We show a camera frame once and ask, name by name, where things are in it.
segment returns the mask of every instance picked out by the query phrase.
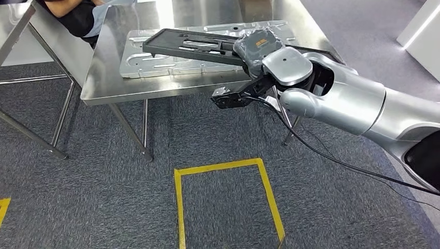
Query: metal table leg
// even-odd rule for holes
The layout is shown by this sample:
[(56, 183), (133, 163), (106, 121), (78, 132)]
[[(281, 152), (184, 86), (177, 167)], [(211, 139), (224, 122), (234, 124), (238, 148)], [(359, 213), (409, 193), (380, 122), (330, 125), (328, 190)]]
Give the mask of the metal table leg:
[(142, 142), (144, 144), (144, 147), (147, 147), (147, 118), (148, 118), (148, 100), (144, 100), (144, 118), (142, 120)]
[(58, 56), (55, 54), (55, 52), (50, 48), (50, 46), (46, 43), (46, 41), (42, 38), (42, 36), (35, 29), (35, 27), (31, 23), (29, 23), (28, 28), (31, 31), (32, 35), (35, 37), (35, 39), (38, 41), (38, 43), (40, 43), (40, 45), (50, 55), (50, 57), (53, 59), (53, 61), (55, 61), (56, 64), (61, 68), (61, 70), (65, 74), (65, 77), (67, 77), (71, 81), (71, 85), (70, 85), (69, 90), (67, 92), (67, 96), (64, 101), (63, 108), (61, 109), (61, 114), (58, 119), (58, 123), (55, 128), (55, 133), (53, 135), (52, 142), (51, 142), (51, 145), (53, 147), (55, 147), (58, 143), (58, 139), (60, 137), (60, 133), (61, 133), (61, 130), (64, 125), (64, 120), (66, 117), (67, 109), (68, 109), (68, 106), (69, 106), (70, 101), (72, 99), (72, 94), (73, 94), (73, 90), (75, 88), (75, 85), (78, 85), (78, 86), (80, 86), (80, 85), (76, 82), (76, 80), (73, 78), (73, 76), (67, 70), (67, 68), (61, 62), (61, 60), (58, 58)]
[(52, 152), (55, 156), (65, 159), (67, 158), (67, 155), (62, 153), (61, 151), (57, 150), (54, 146), (50, 145), (46, 141), (44, 141), (41, 137), (39, 137), (37, 134), (26, 128), (24, 125), (22, 125), (20, 122), (16, 121), (11, 116), (7, 115), (3, 110), (0, 109), (0, 118), (4, 121), (8, 122), (10, 125), (12, 125), (17, 130), (21, 131), (28, 137), (32, 138), (37, 143), (41, 144), (43, 147), (45, 147), (47, 150)]
[[(296, 125), (297, 125), (297, 124), (299, 123), (299, 121), (301, 120), (301, 118), (300, 118), (299, 116), (297, 116), (297, 117), (295, 118), (295, 121), (293, 122), (293, 125), (292, 125), (292, 123), (290, 122), (290, 119), (288, 118), (288, 115), (287, 115), (286, 109), (284, 109), (284, 107), (281, 106), (280, 99), (278, 98), (278, 90), (277, 90), (277, 88), (276, 88), (275, 86), (273, 86), (273, 87), (272, 87), (272, 90), (273, 90), (273, 92), (275, 93), (275, 98), (277, 99), (277, 103), (278, 103), (278, 106), (280, 107), (281, 115), (283, 115), (284, 120), (286, 120), (286, 122), (288, 123), (288, 125), (289, 125), (290, 127), (295, 128)], [(287, 145), (287, 144), (289, 144), (292, 140), (293, 140), (293, 135), (289, 132), (288, 135), (286, 136), (286, 138), (284, 139), (283, 144)]]
[(117, 104), (109, 104), (108, 106), (112, 110), (113, 114), (115, 114), (116, 118), (118, 118), (118, 120), (121, 123), (124, 130), (127, 131), (128, 135), (131, 137), (131, 139), (133, 139), (134, 142), (139, 147), (139, 149), (141, 149), (142, 154), (145, 156), (145, 158), (148, 160), (148, 162), (151, 162), (153, 160), (153, 157), (151, 156), (148, 149), (145, 148), (144, 143), (139, 139), (138, 135), (136, 135), (136, 132), (131, 127), (131, 125), (128, 123), (128, 120), (125, 118), (124, 114), (122, 113), (122, 111), (118, 107), (118, 105)]

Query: metal sheet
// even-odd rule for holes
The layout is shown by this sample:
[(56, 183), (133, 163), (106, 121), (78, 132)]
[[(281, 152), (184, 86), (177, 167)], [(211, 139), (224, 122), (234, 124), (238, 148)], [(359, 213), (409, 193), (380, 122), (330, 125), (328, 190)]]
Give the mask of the metal sheet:
[(22, 4), (0, 5), (0, 65), (8, 57), (32, 15), (30, 1)]
[[(217, 35), (240, 37), (255, 29), (270, 27), (285, 44), (296, 45), (295, 37), (286, 21), (268, 21), (252, 23), (232, 23), (198, 27), (183, 27), (180, 29), (206, 32)], [(221, 63), (190, 60), (171, 56), (156, 55), (142, 52), (142, 42), (146, 41), (159, 30), (133, 30), (128, 33), (119, 72), (124, 78), (155, 77), (179, 74), (200, 74), (209, 72), (224, 72), (242, 70), (240, 66)]]
[(127, 35), (132, 30), (285, 20), (302, 47), (327, 50), (339, 58), (299, 0), (158, 0), (111, 6), (95, 49), (81, 99), (88, 105), (160, 98), (240, 87), (243, 71), (124, 79), (119, 73)]

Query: stainless steel table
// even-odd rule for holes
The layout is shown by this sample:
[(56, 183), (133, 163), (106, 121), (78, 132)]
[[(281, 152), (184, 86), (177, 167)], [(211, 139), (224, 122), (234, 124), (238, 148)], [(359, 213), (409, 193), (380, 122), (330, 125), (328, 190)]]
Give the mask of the stainless steel table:
[[(239, 87), (249, 80), (242, 71), (126, 79), (119, 74), (126, 37), (131, 30), (204, 26), (225, 23), (286, 20), (298, 46), (326, 50), (340, 56), (299, 0), (157, 0), (108, 9), (92, 63), (82, 88), (87, 105), (108, 104), (148, 159), (147, 100)], [(142, 141), (116, 103), (145, 100)]]
[(33, 77), (33, 78), (25, 78), (25, 79), (12, 79), (12, 80), (3, 80), (0, 81), (1, 85), (6, 84), (17, 84), (22, 82), (35, 82), (35, 81), (41, 81), (41, 80), (50, 80), (50, 79), (60, 79), (60, 78), (69, 78), (72, 82), (70, 85), (70, 88), (67, 92), (66, 99), (64, 101), (63, 108), (61, 110), (60, 117), (58, 119), (57, 127), (55, 130), (55, 133), (53, 135), (51, 143), (46, 142), (44, 139), (42, 139), (40, 136), (32, 132), (30, 129), (25, 127), (23, 124), (9, 116), (7, 113), (5, 113), (4, 110), (0, 108), (0, 119), (6, 121), (10, 125), (12, 125), (14, 128), (19, 130), (20, 132), (24, 133), (28, 137), (35, 140), (37, 143), (41, 144), (44, 148), (49, 150), (51, 153), (53, 153), (55, 156), (59, 158), (66, 158), (67, 155), (63, 152), (59, 151), (56, 146), (58, 143), (59, 135), (64, 123), (64, 118), (66, 116), (67, 108), (69, 105), (69, 102), (72, 98), (73, 89), (75, 87), (75, 84), (77, 82), (71, 74), (68, 72), (68, 70), (64, 67), (64, 65), (61, 63), (61, 61), (58, 59), (56, 54), (50, 49), (50, 47), (47, 45), (47, 43), (43, 40), (43, 38), (40, 36), (40, 34), (34, 29), (34, 27), (29, 23), (32, 15), (35, 13), (35, 8), (33, 7), (33, 1), (29, 0), (26, 3), (21, 4), (7, 4), (7, 5), (0, 5), (0, 65), (5, 61), (5, 59), (8, 57), (13, 45), (17, 41), (17, 39), (20, 37), (23, 30), (28, 27), (31, 33), (34, 35), (34, 37), (37, 39), (37, 41), (42, 45), (42, 47), (46, 50), (46, 52), (52, 57), (52, 59), (58, 63), (60, 68), (63, 71), (63, 75), (50, 75), (50, 76), (42, 76), (42, 77)]

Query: yellow tape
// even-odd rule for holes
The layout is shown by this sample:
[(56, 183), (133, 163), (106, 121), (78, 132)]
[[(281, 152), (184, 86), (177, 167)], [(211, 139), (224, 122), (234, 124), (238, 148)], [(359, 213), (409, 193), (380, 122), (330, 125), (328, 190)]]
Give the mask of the yellow tape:
[(176, 169), (174, 169), (174, 183), (176, 185), (179, 248), (185, 249), (186, 243), (185, 243), (185, 224), (183, 222), (182, 178), (181, 178), (181, 174)]
[(10, 202), (11, 202), (11, 198), (0, 200), (0, 227), (2, 227), (2, 221), (6, 215), (6, 210), (8, 210), (8, 206)]
[(250, 165), (257, 165), (258, 171), (262, 178), (263, 186), (266, 191), (267, 201), (269, 202), (270, 211), (272, 213), (273, 222), (277, 230), (278, 239), (280, 240), (280, 246), (284, 240), (284, 227), (281, 222), (280, 213), (278, 212), (277, 203), (273, 196), (272, 188), (270, 187), (269, 177), (267, 176), (266, 169), (264, 168), (261, 158), (247, 159), (235, 162), (219, 163), (201, 167), (186, 168), (181, 170), (174, 170), (174, 182), (176, 186), (176, 198), (177, 198), (177, 215), (178, 215), (178, 233), (179, 233), (179, 249), (185, 249), (185, 225), (183, 221), (183, 198), (182, 198), (182, 175), (191, 175), (197, 173), (204, 173), (214, 170), (225, 170)]

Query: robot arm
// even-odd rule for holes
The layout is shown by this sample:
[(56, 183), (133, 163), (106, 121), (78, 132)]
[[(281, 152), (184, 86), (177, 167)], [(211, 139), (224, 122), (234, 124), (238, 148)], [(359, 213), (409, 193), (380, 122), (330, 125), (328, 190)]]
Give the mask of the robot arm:
[[(216, 48), (188, 45), (191, 41)], [(270, 29), (239, 39), (164, 29), (144, 42), (143, 51), (241, 65), (252, 80), (237, 90), (216, 89), (211, 99), (219, 108), (247, 106), (276, 86), (280, 103), (289, 112), (369, 138), (420, 184), (440, 190), (438, 103), (363, 78), (326, 57), (326, 51), (284, 46)]]
[[(271, 68), (286, 63), (288, 49), (264, 59), (266, 71), (274, 73)], [(285, 109), (374, 141), (420, 184), (440, 190), (440, 104), (386, 88), (319, 53), (296, 60), (303, 59), (313, 68), (310, 88), (286, 89), (280, 97)]]

